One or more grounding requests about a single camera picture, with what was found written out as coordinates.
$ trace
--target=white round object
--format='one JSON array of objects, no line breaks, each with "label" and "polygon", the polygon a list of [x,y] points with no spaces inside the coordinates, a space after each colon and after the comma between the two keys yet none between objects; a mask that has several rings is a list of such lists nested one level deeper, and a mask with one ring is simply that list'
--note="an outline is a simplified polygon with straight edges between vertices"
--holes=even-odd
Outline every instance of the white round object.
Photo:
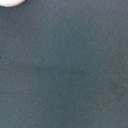
[{"label": "white round object", "polygon": [[14,7],[21,4],[24,1],[25,0],[0,0],[0,6]]}]

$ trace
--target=white object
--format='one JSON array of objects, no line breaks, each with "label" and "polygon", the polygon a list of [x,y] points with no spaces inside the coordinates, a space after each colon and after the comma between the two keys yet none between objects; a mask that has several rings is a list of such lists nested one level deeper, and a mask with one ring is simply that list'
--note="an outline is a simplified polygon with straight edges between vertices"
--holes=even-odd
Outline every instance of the white object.
[{"label": "white object", "polygon": [[24,1],[25,0],[0,0],[0,6],[14,7],[23,3]]}]

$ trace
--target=dark teal surface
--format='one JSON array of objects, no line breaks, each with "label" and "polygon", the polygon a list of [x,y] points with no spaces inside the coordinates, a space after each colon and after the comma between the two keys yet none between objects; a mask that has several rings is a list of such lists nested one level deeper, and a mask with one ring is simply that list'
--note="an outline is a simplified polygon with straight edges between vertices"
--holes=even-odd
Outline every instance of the dark teal surface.
[{"label": "dark teal surface", "polygon": [[0,128],[127,128],[127,7],[126,0],[0,7]]}]

